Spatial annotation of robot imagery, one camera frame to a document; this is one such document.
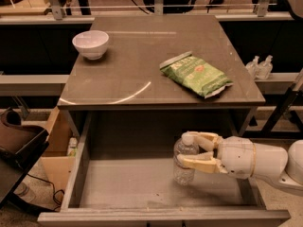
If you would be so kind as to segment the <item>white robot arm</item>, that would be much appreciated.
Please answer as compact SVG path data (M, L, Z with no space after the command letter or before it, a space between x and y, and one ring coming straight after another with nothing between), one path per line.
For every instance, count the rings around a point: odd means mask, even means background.
M184 145L198 146L204 153L178 153L177 162L210 174L226 174L236 179L261 179L276 189L303 193L303 148L297 140L288 150L254 143L247 138L222 138L217 133L188 131L182 134Z

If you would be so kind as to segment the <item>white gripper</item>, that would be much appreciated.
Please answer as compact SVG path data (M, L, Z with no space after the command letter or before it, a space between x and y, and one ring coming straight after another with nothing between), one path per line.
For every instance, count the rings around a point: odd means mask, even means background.
M210 152L179 154L177 160L182 166L203 173L228 173L238 179L277 180L288 163L284 148L253 143L246 138L231 136L223 139L217 133L204 131L187 131L185 137ZM213 157L215 148L218 148L218 159Z

